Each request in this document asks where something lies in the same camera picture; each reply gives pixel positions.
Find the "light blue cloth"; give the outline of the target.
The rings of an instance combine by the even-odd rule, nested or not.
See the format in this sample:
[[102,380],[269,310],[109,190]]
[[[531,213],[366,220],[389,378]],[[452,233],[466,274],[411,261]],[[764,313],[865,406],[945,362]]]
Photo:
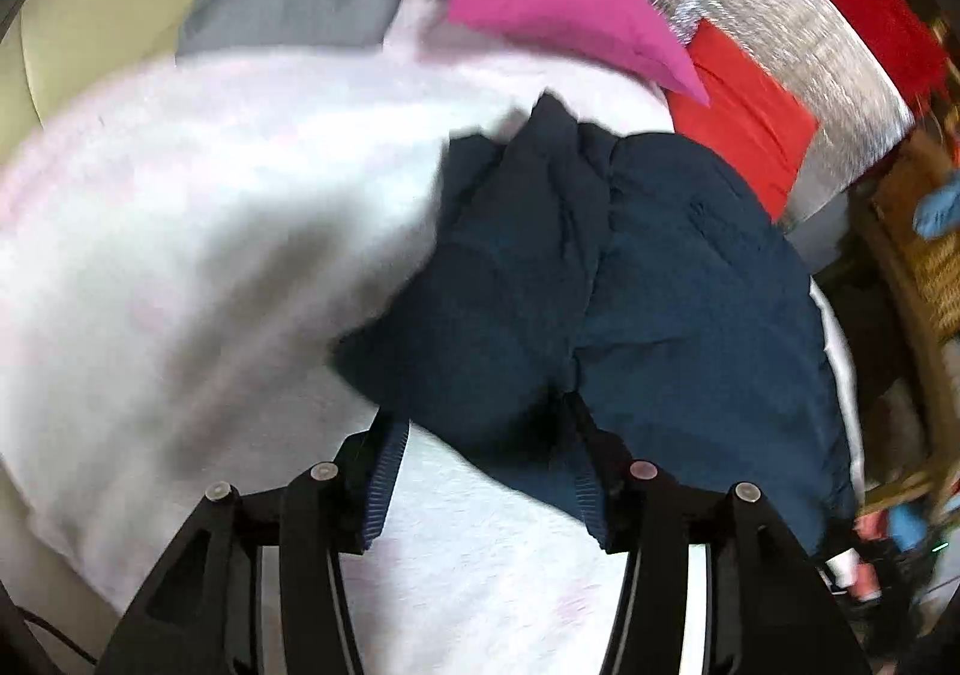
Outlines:
[[953,171],[942,186],[924,196],[913,214],[913,230],[921,238],[935,239],[960,225],[960,173]]

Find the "red pillow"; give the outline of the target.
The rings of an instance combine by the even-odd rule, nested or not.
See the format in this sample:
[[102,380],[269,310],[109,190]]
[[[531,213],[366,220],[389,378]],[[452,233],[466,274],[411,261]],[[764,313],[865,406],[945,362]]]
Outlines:
[[709,104],[667,93],[674,131],[711,148],[779,220],[818,119],[708,19],[698,23],[688,54]]

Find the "navy blue puffer jacket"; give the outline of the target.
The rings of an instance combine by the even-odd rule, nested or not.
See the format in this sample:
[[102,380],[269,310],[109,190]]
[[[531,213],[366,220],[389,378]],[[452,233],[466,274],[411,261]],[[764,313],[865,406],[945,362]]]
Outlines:
[[568,514],[568,400],[685,485],[755,483],[806,550],[856,514],[811,276],[747,182],[693,140],[615,136],[551,95],[508,142],[452,141],[433,254],[332,363]]

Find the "silver foil insulation mat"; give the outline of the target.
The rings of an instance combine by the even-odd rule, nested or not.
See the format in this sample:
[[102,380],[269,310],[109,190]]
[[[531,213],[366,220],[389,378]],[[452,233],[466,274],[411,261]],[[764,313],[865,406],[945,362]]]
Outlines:
[[828,0],[650,0],[677,38],[713,22],[818,119],[782,228],[846,191],[914,126],[892,79]]

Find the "white pink bed sheet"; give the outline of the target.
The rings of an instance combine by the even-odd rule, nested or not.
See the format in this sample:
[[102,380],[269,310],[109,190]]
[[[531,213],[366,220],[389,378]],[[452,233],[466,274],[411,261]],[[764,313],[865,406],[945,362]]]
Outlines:
[[455,139],[544,95],[663,131],[625,79],[523,61],[404,0],[382,51],[166,58],[96,88],[2,181],[2,459],[32,530],[122,618],[217,483],[290,483],[376,413],[409,438],[342,561],[358,673],[607,673],[625,555],[335,371],[433,254]]

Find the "wicker basket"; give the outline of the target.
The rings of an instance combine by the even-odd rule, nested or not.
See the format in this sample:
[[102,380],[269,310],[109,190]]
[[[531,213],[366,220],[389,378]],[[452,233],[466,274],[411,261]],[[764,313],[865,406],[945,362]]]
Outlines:
[[893,259],[903,267],[929,313],[939,343],[958,335],[958,228],[924,239],[913,230],[918,202],[958,171],[952,157],[931,134],[914,129],[856,184],[851,202],[877,221]]

